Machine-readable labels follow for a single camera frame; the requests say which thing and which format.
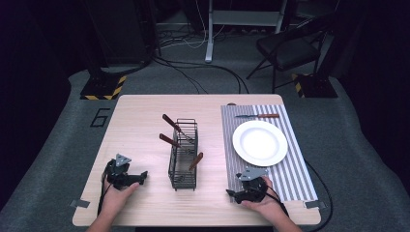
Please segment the wooden-handled table knife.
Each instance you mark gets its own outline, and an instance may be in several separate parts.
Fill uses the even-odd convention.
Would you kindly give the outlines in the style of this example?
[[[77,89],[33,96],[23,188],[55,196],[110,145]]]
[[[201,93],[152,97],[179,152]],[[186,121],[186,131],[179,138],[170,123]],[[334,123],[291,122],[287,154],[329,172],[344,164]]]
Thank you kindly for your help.
[[[248,114],[248,115],[236,115],[235,118],[279,118],[279,114]]]

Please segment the wooden-handled utensil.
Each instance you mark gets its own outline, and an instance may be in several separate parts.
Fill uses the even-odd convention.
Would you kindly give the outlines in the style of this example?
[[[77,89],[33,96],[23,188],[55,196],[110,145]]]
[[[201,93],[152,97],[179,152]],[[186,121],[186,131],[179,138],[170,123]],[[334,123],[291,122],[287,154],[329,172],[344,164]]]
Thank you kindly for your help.
[[[175,149],[181,150],[183,152],[186,152],[187,154],[193,154],[193,150],[186,148],[184,146],[182,146],[181,144],[179,144],[177,141],[171,139],[170,137],[160,133],[159,135],[160,140],[172,145]]]
[[[193,160],[193,162],[191,163],[190,167],[189,167],[189,171],[192,171],[199,163],[200,161],[203,159],[203,153],[200,152],[196,158]]]
[[[182,135],[187,139],[187,141],[188,141],[189,143],[191,143],[191,144],[194,143],[194,140],[193,140],[191,137],[187,136],[187,135],[182,131],[182,129],[181,129],[172,119],[170,119],[166,114],[162,114],[162,118],[163,118],[163,120],[164,120],[165,122],[167,122],[171,127],[173,127],[174,130],[176,130],[177,132],[179,132],[180,134],[182,134]]]

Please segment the striped placemat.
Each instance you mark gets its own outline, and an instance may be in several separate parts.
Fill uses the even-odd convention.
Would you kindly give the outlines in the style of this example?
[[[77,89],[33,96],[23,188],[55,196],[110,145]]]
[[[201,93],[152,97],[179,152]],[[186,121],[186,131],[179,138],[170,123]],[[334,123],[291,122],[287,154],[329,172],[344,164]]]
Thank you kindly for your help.
[[[285,106],[282,104],[259,105],[223,105],[220,108],[222,132],[225,150],[227,184],[230,189],[240,190],[242,184],[236,177],[247,167],[267,170],[274,184],[275,191],[283,201],[314,201],[318,199],[307,165],[290,123]],[[236,115],[279,114],[279,118],[235,118]],[[243,160],[234,150],[232,135],[234,130],[244,122],[264,121],[278,127],[288,142],[285,158],[271,166],[256,166]]]

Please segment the black folding chair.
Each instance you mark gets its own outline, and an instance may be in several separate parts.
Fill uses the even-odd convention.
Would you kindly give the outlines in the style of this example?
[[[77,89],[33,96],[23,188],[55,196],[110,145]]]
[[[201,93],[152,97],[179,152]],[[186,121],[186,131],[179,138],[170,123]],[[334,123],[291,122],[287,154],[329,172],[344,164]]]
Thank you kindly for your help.
[[[272,66],[272,92],[275,92],[277,72],[289,71],[313,62],[313,73],[317,73],[322,47],[334,22],[334,14],[323,14],[305,19],[286,31],[258,39],[256,49],[263,59],[247,79]]]

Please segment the white plate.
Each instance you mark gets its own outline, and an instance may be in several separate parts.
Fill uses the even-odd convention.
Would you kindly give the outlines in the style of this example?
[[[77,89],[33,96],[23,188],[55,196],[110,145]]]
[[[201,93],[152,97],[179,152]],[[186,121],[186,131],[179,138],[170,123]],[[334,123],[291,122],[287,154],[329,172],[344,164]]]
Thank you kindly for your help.
[[[264,121],[248,121],[238,126],[233,132],[232,144],[243,160],[256,166],[275,165],[288,152],[284,133]]]

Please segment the person's right hand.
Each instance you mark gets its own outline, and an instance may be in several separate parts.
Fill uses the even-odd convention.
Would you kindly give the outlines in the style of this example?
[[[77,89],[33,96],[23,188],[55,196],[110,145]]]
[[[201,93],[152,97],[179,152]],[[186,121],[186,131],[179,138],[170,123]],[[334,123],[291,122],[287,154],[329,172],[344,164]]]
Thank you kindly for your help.
[[[267,176],[263,176],[262,179],[268,186],[265,197],[260,202],[250,202],[244,200],[241,205],[257,212],[273,225],[277,225],[283,219],[287,219],[287,215],[282,210],[279,204],[279,198],[273,190],[273,184],[271,180]]]

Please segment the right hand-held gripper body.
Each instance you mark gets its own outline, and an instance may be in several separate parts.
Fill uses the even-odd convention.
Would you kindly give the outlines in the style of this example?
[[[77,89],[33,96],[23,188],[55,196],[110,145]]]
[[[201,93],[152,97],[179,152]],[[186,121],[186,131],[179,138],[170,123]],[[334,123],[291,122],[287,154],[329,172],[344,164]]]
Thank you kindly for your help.
[[[245,171],[237,174],[237,178],[242,183],[245,196],[250,202],[260,202],[267,191],[267,185],[262,177],[267,173],[266,169],[247,167]]]

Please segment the black base with hazard stripes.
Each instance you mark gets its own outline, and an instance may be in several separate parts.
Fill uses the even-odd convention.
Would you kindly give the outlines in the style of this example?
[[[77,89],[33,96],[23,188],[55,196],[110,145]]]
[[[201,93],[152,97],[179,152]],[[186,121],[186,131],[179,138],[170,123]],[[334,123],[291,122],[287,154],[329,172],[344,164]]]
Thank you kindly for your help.
[[[337,97],[329,79],[318,79],[313,74],[293,73],[291,75],[296,92],[300,98],[326,98]]]
[[[115,100],[119,96],[126,79],[125,75],[105,77],[103,79],[90,78],[80,92],[80,98],[89,101]]]

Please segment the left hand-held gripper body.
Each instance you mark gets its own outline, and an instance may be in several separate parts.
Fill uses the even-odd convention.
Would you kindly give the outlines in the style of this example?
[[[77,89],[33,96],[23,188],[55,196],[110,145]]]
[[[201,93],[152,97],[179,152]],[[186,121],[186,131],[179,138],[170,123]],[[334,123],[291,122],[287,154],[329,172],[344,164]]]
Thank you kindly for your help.
[[[127,187],[129,180],[136,180],[136,175],[129,175],[128,170],[132,160],[117,154],[116,157],[110,160],[105,167],[107,181],[116,189]]]

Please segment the person's left hand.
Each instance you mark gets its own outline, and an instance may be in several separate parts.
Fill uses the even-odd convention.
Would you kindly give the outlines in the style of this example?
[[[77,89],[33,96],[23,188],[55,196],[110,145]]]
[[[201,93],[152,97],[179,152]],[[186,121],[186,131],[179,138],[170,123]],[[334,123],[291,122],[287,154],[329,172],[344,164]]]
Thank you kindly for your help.
[[[129,187],[119,190],[113,187],[108,181],[104,181],[103,201],[99,216],[103,219],[114,220],[138,187],[139,183],[134,183]]]

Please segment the white metal stand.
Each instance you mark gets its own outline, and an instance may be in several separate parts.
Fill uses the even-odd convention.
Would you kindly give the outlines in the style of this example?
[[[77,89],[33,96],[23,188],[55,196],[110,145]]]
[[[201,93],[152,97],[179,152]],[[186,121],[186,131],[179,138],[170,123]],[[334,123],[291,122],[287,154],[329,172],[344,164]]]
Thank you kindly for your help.
[[[213,61],[214,50],[214,26],[215,25],[239,25],[239,26],[265,26],[274,27],[275,33],[281,31],[286,7],[290,0],[280,0],[280,9],[276,12],[253,12],[236,10],[215,10],[214,0],[209,0],[208,8],[208,42],[205,54],[205,62]]]

